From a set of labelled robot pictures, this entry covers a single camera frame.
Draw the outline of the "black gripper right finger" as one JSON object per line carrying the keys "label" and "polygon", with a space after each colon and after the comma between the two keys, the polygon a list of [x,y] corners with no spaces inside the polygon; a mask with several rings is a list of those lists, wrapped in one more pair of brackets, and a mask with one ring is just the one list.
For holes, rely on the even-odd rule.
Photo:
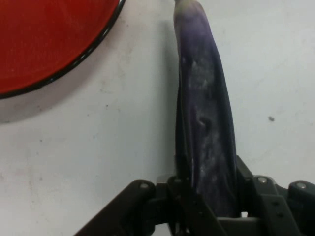
{"label": "black gripper right finger", "polygon": [[269,236],[315,234],[315,185],[298,180],[281,187],[271,177],[253,175],[237,157],[241,211],[262,221]]}

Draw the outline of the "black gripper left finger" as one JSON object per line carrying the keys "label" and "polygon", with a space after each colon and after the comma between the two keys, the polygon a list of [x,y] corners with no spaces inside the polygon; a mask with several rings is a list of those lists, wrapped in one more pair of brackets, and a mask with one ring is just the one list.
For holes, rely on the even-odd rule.
{"label": "black gripper left finger", "polygon": [[78,236],[150,236],[168,224],[173,236],[225,236],[227,233],[196,195],[183,156],[176,156],[176,175],[153,184],[135,180],[94,216]]}

